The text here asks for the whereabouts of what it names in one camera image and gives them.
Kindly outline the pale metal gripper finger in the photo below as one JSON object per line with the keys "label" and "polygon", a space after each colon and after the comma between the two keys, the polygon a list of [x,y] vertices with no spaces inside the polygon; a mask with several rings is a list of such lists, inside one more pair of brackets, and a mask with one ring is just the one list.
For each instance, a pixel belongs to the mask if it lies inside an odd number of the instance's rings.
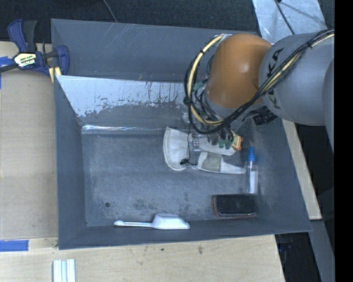
{"label": "pale metal gripper finger", "polygon": [[190,163],[197,165],[201,154],[201,148],[198,140],[190,141]]}

